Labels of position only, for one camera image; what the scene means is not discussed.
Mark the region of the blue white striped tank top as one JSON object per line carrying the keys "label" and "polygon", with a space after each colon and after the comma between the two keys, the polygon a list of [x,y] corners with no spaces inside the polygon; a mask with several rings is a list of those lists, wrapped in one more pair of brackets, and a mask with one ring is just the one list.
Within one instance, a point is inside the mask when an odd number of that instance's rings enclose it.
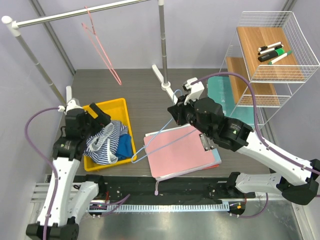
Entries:
{"label": "blue white striped tank top", "polygon": [[119,120],[113,120],[99,133],[86,140],[84,155],[96,164],[110,165],[117,163],[116,151],[120,136],[129,134],[129,128]]}

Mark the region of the pink wire hanger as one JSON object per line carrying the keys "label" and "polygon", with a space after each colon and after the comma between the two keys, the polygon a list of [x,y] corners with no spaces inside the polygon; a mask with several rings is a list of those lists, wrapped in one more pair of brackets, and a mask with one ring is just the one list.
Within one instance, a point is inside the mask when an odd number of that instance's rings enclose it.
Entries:
{"label": "pink wire hanger", "polygon": [[86,10],[86,13],[89,16],[91,27],[87,26],[83,22],[81,23],[81,26],[82,26],[84,32],[86,33],[86,35],[88,36],[91,44],[95,48],[96,52],[100,56],[101,60],[103,61],[104,65],[109,70],[109,72],[111,73],[113,78],[116,80],[117,84],[119,86],[121,86],[123,84],[122,80],[119,77],[119,75],[116,72],[116,70],[114,69],[114,67],[112,65],[112,62],[110,61],[110,58],[109,58],[105,48],[103,47],[103,45],[102,45],[102,43],[101,43],[101,41],[100,41],[100,39],[98,37],[97,31],[96,31],[95,26],[94,26],[94,22],[93,22],[93,18],[92,18],[91,12],[89,11],[89,8],[87,6],[85,6],[84,8]]}

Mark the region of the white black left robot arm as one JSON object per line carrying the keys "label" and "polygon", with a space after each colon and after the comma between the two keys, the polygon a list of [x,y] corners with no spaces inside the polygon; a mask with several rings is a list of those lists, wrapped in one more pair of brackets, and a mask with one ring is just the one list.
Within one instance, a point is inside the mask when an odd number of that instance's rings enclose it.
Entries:
{"label": "white black left robot arm", "polygon": [[32,240],[76,240],[79,225],[93,199],[102,199],[107,186],[101,175],[87,174],[74,197],[71,191],[80,166],[86,141],[111,122],[111,117],[95,103],[89,107],[92,117],[75,99],[57,110],[65,112],[65,127],[53,145],[52,160],[48,164],[52,175],[42,210],[35,223],[26,228]]}

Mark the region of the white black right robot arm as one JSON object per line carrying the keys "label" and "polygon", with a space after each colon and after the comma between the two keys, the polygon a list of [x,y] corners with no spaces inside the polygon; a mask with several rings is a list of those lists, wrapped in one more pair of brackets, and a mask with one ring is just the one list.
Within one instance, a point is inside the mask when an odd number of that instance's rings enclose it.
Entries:
{"label": "white black right robot arm", "polygon": [[318,193],[320,161],[296,159],[286,151],[259,137],[250,125],[227,117],[222,106],[209,97],[185,103],[180,96],[168,112],[179,126],[190,124],[219,147],[246,155],[262,163],[274,173],[246,174],[232,172],[225,184],[226,193],[236,198],[261,192],[281,195],[286,200],[308,205]]}

